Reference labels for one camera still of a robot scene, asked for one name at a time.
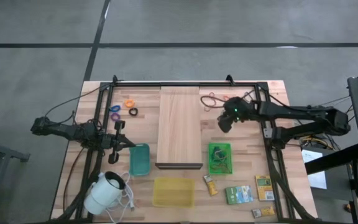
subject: gray concrete floor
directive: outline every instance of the gray concrete floor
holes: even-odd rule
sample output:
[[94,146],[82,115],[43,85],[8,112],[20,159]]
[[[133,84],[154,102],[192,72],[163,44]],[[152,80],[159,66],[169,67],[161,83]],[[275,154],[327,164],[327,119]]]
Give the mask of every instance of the gray concrete floor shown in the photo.
[[[103,0],[0,1],[0,43],[93,42]],[[115,0],[101,42],[358,42],[358,1]],[[0,144],[31,153],[12,161],[0,222],[50,215],[67,141],[30,133],[34,118],[80,92],[90,49],[0,49]],[[284,80],[292,105],[346,96],[358,48],[99,49],[91,80]],[[76,102],[50,114],[66,118]],[[350,102],[336,105],[346,110]],[[336,138],[358,142],[357,130]],[[319,217],[351,222],[345,202],[315,198]]]

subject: orange hair tie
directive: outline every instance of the orange hair tie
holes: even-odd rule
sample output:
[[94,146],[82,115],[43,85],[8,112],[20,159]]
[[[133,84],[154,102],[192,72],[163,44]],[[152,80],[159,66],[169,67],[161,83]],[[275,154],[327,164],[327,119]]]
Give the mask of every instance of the orange hair tie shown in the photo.
[[131,108],[131,107],[135,106],[135,101],[134,100],[125,100],[125,106],[128,108]]

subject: white paper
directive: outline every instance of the white paper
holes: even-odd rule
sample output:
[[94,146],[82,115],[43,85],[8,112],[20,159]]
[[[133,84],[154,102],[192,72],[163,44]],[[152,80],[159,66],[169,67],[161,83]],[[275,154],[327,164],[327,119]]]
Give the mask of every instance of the white paper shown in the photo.
[[[309,162],[312,160],[315,160],[317,158],[320,158],[323,156],[323,153],[320,152],[312,152],[309,150],[302,150],[302,158],[303,162]],[[320,189],[327,189],[327,182],[326,182],[326,173],[324,171],[310,174],[309,177],[309,183],[310,187],[316,187]]]

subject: black hair tie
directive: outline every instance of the black hair tie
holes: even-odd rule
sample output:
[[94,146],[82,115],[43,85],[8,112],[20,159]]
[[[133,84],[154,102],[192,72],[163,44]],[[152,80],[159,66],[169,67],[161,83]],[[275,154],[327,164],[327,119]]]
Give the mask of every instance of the black hair tie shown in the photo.
[[136,115],[137,115],[137,108],[131,108],[131,109],[129,110],[129,114],[130,114],[131,116],[136,116]]

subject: rubber band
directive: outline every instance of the rubber band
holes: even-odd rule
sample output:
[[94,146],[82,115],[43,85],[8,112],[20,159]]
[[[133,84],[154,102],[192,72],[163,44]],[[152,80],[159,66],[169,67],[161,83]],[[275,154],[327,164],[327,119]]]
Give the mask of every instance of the rubber band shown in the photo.
[[131,108],[131,109],[129,110],[129,114],[130,114],[131,116],[136,116],[136,115],[137,115],[137,112],[138,112],[137,108]]
[[125,100],[125,106],[128,108],[132,108],[133,106],[135,106],[135,101],[134,100]]
[[121,119],[121,116],[119,114],[117,114],[117,113],[112,113],[110,115],[110,118],[111,118],[112,121],[118,121],[119,119]]
[[110,108],[111,112],[118,112],[119,110],[121,110],[121,106],[120,105],[114,105]]

